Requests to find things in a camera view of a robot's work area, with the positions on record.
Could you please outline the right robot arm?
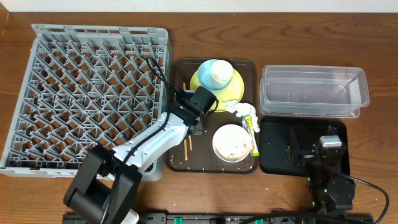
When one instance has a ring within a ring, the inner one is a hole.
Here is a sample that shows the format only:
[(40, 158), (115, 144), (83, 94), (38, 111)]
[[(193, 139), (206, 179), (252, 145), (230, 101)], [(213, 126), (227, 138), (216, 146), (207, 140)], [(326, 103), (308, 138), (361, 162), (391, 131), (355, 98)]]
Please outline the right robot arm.
[(287, 155), (294, 169), (303, 169), (308, 179), (310, 198), (319, 212), (345, 212), (353, 209), (355, 183), (341, 172), (348, 150), (333, 126), (325, 135), (295, 125), (289, 130)]

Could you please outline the yellow green snack wrapper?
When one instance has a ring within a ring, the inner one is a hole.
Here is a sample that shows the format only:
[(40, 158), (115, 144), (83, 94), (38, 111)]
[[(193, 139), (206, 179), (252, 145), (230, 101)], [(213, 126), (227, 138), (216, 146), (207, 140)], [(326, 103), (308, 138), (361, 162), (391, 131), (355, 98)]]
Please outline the yellow green snack wrapper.
[(251, 156), (252, 157), (259, 157), (260, 153), (257, 147), (257, 142), (256, 142), (256, 138), (255, 138), (255, 132), (254, 132), (254, 128), (252, 125), (252, 119), (251, 116), (246, 115), (242, 117), (242, 125), (243, 128), (247, 131), (247, 133), (249, 134), (249, 137), (251, 138)]

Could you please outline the white tissue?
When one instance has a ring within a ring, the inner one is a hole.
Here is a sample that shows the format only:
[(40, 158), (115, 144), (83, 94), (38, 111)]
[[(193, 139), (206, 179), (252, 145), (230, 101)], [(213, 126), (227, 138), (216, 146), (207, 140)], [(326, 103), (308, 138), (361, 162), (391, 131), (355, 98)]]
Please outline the white tissue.
[(256, 109), (253, 105), (249, 103), (240, 103), (237, 100), (224, 101), (223, 105), (227, 112), (235, 113), (236, 116), (239, 118), (249, 116), (252, 121), (254, 132), (258, 133), (260, 131), (260, 127), (258, 125), (258, 116), (256, 114)]

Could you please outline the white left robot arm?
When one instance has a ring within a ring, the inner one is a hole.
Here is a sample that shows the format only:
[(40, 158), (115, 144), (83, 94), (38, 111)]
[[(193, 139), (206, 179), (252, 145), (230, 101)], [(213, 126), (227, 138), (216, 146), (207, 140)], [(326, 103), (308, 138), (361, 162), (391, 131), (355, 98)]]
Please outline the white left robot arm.
[(72, 180), (64, 204), (87, 223), (138, 223), (132, 204), (144, 172), (195, 133), (216, 103), (217, 97), (202, 86), (179, 90), (175, 102), (136, 137), (112, 149), (95, 146)]

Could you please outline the wooden chopstick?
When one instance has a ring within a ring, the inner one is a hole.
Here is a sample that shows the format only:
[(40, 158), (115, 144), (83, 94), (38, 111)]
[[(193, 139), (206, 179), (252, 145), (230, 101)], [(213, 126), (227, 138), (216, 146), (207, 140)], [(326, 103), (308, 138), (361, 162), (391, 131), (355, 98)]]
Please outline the wooden chopstick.
[[(183, 90), (184, 91), (186, 90), (186, 84), (185, 83), (183, 83)], [(185, 158), (185, 161), (187, 161), (188, 160), (187, 139), (184, 139), (183, 145), (184, 145), (184, 158)]]
[(193, 147), (192, 147), (192, 137), (191, 137), (191, 135), (188, 136), (188, 141), (189, 141), (189, 145), (190, 145), (190, 150), (192, 151)]

